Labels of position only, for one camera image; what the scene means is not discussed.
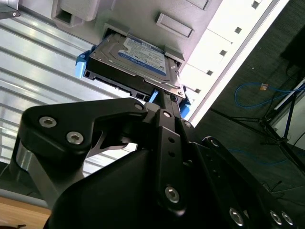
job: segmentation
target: dark floor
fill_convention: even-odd
[[[281,58],[280,54],[304,25],[305,2],[303,0],[289,1],[288,5],[217,98],[212,108],[230,116],[263,117],[269,104],[253,109],[241,108],[235,104],[234,93],[238,86],[247,82],[261,82],[276,88],[292,89],[296,81],[286,76],[285,71],[289,61]],[[293,73],[298,70],[299,68],[297,67],[289,70],[291,78],[297,77]],[[273,95],[274,91],[260,91],[257,87],[245,87],[240,91],[238,101],[244,105],[254,105],[271,99]],[[279,147],[261,145],[266,141],[264,137],[212,111],[207,112],[196,130],[202,138],[213,136],[228,149],[234,149],[235,151],[232,151],[234,156],[261,183],[267,183],[270,187],[273,187],[281,180],[282,183],[274,189],[275,191],[295,187],[285,191],[285,195],[279,201],[300,220],[303,220],[305,225],[305,177],[300,174],[290,161],[276,165],[261,164],[262,162],[275,163],[286,160]],[[295,151],[297,153],[302,152],[297,148],[295,148]],[[300,158],[305,162],[305,156],[300,156]]]

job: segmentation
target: wooden surface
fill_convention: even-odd
[[[26,229],[42,229],[50,213],[45,208],[0,197],[0,226],[26,225]]]

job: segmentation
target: hard drive label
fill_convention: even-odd
[[[155,73],[166,76],[164,54],[141,40],[126,38],[127,50],[119,50],[118,55]]]

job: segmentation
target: blue plastic tab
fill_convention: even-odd
[[[187,114],[190,112],[190,104],[185,104],[180,107],[181,118],[185,118]]]
[[[157,97],[158,93],[159,92],[157,90],[154,90],[154,92],[148,102],[152,103],[155,100],[155,98]]]
[[[81,55],[79,55],[76,59],[75,64],[75,76],[77,78],[82,78],[85,74],[87,61],[89,59],[90,54],[96,49],[96,45],[92,46],[92,48],[88,51],[83,52]]]

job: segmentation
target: silver bolt head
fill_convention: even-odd
[[[57,124],[57,122],[54,118],[48,117],[48,116],[40,118],[39,123],[41,126],[43,126],[45,128],[52,128],[52,127],[55,127]]]
[[[234,208],[230,208],[229,210],[230,216],[233,219],[233,221],[240,227],[244,225],[244,220],[242,216],[236,211]]]
[[[84,137],[79,132],[71,131],[67,134],[67,141],[71,144],[79,145],[84,141]]]
[[[139,110],[143,110],[143,107],[140,104],[135,104],[134,106],[135,106],[135,108],[137,108]]]
[[[180,200],[178,191],[171,186],[166,187],[165,195],[168,198],[168,200],[174,204],[178,203]]]
[[[213,146],[219,147],[219,145],[213,139],[211,139],[211,143],[213,144]]]
[[[286,220],[286,222],[289,224],[289,225],[293,225],[294,223],[293,223],[293,221],[292,221],[292,219],[285,213],[285,212],[283,212],[282,211],[282,216],[283,216],[283,218]]]
[[[163,111],[163,114],[164,114],[166,117],[168,117],[168,118],[170,118],[170,117],[171,117],[171,114],[170,114],[170,113],[168,113],[168,112],[166,112],[166,111]]]
[[[272,218],[278,225],[282,225],[281,218],[280,218],[274,211],[270,211],[270,215],[271,215],[271,218]]]
[[[184,124],[186,125],[186,127],[191,128],[192,124],[190,124],[188,121],[185,121]]]

